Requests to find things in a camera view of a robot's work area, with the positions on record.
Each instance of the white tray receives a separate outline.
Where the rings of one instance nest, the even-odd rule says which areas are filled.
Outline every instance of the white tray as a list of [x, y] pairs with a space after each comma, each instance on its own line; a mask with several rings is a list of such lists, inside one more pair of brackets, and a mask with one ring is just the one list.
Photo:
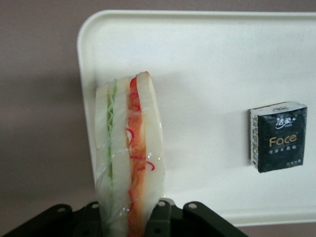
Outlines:
[[[102, 11], [82, 26], [79, 65], [95, 167], [95, 88], [152, 75], [166, 195], [203, 202], [236, 226], [316, 221], [316, 14]], [[304, 165], [259, 174], [248, 110], [308, 106]]]

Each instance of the wrapped sandwich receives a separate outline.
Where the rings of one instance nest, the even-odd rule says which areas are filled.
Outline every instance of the wrapped sandwich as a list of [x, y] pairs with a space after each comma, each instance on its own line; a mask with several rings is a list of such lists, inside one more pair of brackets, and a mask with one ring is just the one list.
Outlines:
[[163, 196], [165, 162], [148, 72], [96, 90], [96, 192], [104, 235], [141, 237]]

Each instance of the screw hole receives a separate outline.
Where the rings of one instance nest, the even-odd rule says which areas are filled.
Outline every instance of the screw hole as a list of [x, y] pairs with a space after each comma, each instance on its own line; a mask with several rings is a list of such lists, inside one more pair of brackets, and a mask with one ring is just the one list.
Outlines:
[[63, 212], [63, 211], [66, 211], [66, 209], [64, 207], [60, 207], [57, 209], [57, 212]]
[[98, 208], [99, 207], [99, 204], [95, 203], [91, 206], [92, 208]]
[[89, 230], [84, 230], [84, 231], [82, 232], [82, 236], [87, 236], [89, 233], [90, 233]]
[[194, 203], [190, 203], [189, 204], [189, 208], [191, 208], [191, 209], [197, 209], [197, 205], [196, 204], [194, 204]]
[[160, 207], [166, 206], [166, 203], [164, 201], [160, 201], [158, 202], [158, 206]]

